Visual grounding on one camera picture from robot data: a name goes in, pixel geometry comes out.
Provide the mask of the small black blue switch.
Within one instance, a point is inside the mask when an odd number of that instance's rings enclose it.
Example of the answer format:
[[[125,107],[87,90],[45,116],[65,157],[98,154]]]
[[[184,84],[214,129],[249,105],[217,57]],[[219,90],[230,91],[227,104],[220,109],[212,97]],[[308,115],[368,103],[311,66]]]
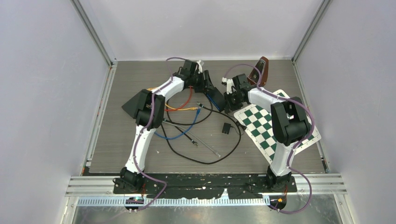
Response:
[[[224,111],[226,106],[226,101],[223,94],[215,87],[207,91],[206,96],[213,103],[219,112]]]

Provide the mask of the black power adapter with cord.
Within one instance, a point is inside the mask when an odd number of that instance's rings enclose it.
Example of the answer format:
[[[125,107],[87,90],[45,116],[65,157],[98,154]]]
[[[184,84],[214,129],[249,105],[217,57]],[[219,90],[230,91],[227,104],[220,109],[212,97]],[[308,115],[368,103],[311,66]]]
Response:
[[[231,131],[231,129],[233,128],[233,129],[235,130],[236,133],[243,134],[243,131],[241,131],[241,130],[239,129],[239,127],[240,127],[240,123],[239,123],[239,122],[237,122],[235,126],[232,126],[232,124],[226,123],[226,122],[225,122],[225,123],[223,124],[222,131],[221,131],[221,132],[222,132],[223,134],[229,134],[230,131]]]

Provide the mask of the dark grey network switch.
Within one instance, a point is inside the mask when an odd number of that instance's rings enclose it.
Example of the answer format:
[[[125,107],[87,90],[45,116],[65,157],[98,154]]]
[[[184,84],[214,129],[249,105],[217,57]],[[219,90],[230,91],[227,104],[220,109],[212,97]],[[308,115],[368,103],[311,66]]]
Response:
[[[146,96],[143,93],[138,93],[129,99],[122,109],[132,118],[136,119],[138,113],[143,110],[146,102]]]

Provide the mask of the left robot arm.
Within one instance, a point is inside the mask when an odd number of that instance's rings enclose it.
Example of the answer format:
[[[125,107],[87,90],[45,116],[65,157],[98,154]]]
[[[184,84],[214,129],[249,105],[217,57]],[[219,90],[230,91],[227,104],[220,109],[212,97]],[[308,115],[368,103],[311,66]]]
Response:
[[[203,64],[201,60],[185,60],[183,66],[172,73],[165,83],[152,90],[141,90],[122,106],[136,121],[136,131],[131,154],[120,171],[120,177],[113,181],[116,187],[132,193],[142,190],[149,144],[162,124],[165,102],[175,94],[191,87],[195,92],[205,94],[219,111],[224,109],[222,94],[211,82],[209,71],[203,69]]]

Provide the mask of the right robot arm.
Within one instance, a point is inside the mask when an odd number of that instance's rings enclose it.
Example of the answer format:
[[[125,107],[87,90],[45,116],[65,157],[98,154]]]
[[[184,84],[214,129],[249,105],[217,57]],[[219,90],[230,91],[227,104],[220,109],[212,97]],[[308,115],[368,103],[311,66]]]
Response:
[[[275,95],[264,87],[250,84],[244,74],[233,78],[224,77],[221,83],[226,86],[226,112],[240,109],[243,103],[247,103],[257,105],[270,113],[276,149],[273,161],[267,169],[265,186],[271,191],[279,191],[291,179],[291,162],[296,148],[313,132],[312,114],[301,98]]]

